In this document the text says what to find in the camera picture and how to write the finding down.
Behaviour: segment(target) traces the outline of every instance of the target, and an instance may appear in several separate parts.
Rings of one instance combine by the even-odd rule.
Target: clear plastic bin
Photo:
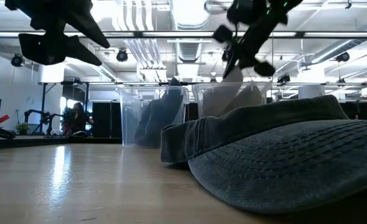
[[[201,83],[192,87],[198,117],[223,116],[236,108],[266,104],[269,82]]]
[[[185,122],[185,106],[189,104],[185,87],[139,86],[117,91],[124,147],[159,147],[164,127]]]

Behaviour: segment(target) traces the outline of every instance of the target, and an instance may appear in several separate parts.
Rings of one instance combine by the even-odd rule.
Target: wooden table
[[[188,167],[162,164],[158,149],[72,144],[0,150],[0,224],[324,222],[321,218],[367,223],[367,206],[359,203],[361,208],[350,208],[357,212],[334,203],[267,217],[219,201]]]

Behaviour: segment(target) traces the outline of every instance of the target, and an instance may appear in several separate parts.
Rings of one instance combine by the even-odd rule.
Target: potted plant
[[[76,112],[75,110],[66,107],[62,115],[62,130],[64,134],[67,134],[72,128],[73,122],[75,120]]]
[[[30,129],[29,124],[27,123],[17,124],[15,128],[19,135],[26,135],[27,131]]]

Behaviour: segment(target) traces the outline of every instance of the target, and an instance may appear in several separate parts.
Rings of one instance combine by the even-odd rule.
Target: ceiling
[[[193,17],[196,12],[193,8],[195,5],[191,5],[191,2],[196,0],[185,0],[185,7],[180,10],[185,12],[188,17]],[[219,0],[229,5],[231,0]],[[116,12],[115,0],[102,0],[93,1],[94,8],[92,15],[99,21],[98,25],[103,31],[116,30],[113,22],[117,19],[122,19],[127,23],[127,1],[124,3],[124,15],[120,15]],[[136,1],[132,1],[132,20],[134,22],[134,28],[140,30],[135,18],[136,18]],[[152,25],[155,30],[174,30],[174,23],[170,16],[170,6],[168,0],[151,0],[152,3]],[[362,30],[365,24],[367,24],[367,1],[357,0],[352,1],[352,7],[345,9],[348,1],[341,0],[304,0],[303,3],[292,10],[289,13],[289,24],[287,26],[279,25],[276,30],[312,30],[312,31],[355,31]],[[225,14],[210,15],[208,18],[208,24],[204,30],[215,30],[220,24],[226,24],[232,27],[226,20]],[[4,7],[3,1],[0,1],[0,30],[1,31],[30,31],[32,28],[29,25],[30,20],[19,11],[9,11]],[[247,27],[241,26],[240,30],[246,30]],[[67,27],[67,31],[74,31],[73,28]],[[97,56],[103,61],[104,69],[109,73],[112,73],[119,81],[122,82],[138,82],[141,80],[137,75],[141,72],[138,70],[138,62],[131,54],[130,49],[126,45],[126,40],[121,39],[109,39],[111,48],[105,50],[98,45],[94,44],[88,39],[81,40],[83,44],[90,45],[92,50],[95,50]],[[198,66],[196,74],[183,74],[183,72],[177,69],[177,65],[181,66],[181,61],[177,60],[177,44],[171,43],[174,40],[157,39],[157,48],[162,59],[162,63],[165,66],[166,78],[172,78],[173,76],[181,78],[184,81],[205,81],[208,82],[211,73],[215,72],[216,77],[221,77],[225,63],[221,61],[221,54],[223,52],[224,45],[218,44],[213,40],[206,40],[206,43],[202,43],[200,52],[200,58],[195,62]],[[298,66],[298,62],[312,59],[312,55],[319,53],[321,50],[326,49],[338,40],[327,39],[273,39],[268,40],[262,46],[259,51],[259,58],[272,63],[276,68],[280,68],[279,72],[274,76],[275,78],[283,73],[288,73],[291,76],[291,82],[300,80],[298,74],[300,73],[302,82],[314,82],[313,78],[315,71],[323,71],[325,73],[326,82],[336,82],[339,75],[341,77],[347,77],[351,83],[353,82],[367,82],[367,71],[364,74],[359,73],[367,69],[367,41],[360,45],[347,50],[350,54],[350,60],[340,64],[338,69],[338,63],[336,61],[327,60],[326,62],[312,65],[310,71],[303,72],[303,68]],[[148,53],[149,48],[146,47],[145,42],[141,42]],[[116,60],[116,54],[118,49],[128,48],[128,61],[118,62]],[[0,39],[0,52],[3,54],[13,54],[19,52],[19,42],[17,39]],[[80,77],[83,81],[96,82],[99,80],[105,80],[99,73],[99,69],[94,68],[88,64],[80,62],[78,60],[66,61],[67,69],[65,70],[66,77]],[[248,69],[244,72],[246,80],[255,81],[267,81],[267,78],[259,77],[252,69]],[[359,87],[353,86],[346,89],[347,94],[359,93]],[[290,95],[295,93],[296,88],[286,90],[285,94]]]

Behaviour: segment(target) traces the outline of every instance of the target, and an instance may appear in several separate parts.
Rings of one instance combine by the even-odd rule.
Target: wall
[[[17,124],[16,110],[19,110],[20,121],[24,122],[24,112],[29,109],[41,110],[42,86],[38,84],[39,73],[28,68],[14,68],[10,60],[0,57],[0,117],[9,115],[9,120],[0,124],[6,130],[15,130]],[[59,113],[59,102],[62,87],[56,86],[46,96],[45,110]],[[38,124],[40,116],[31,114],[30,124]],[[59,119],[54,119],[53,128],[59,127]]]

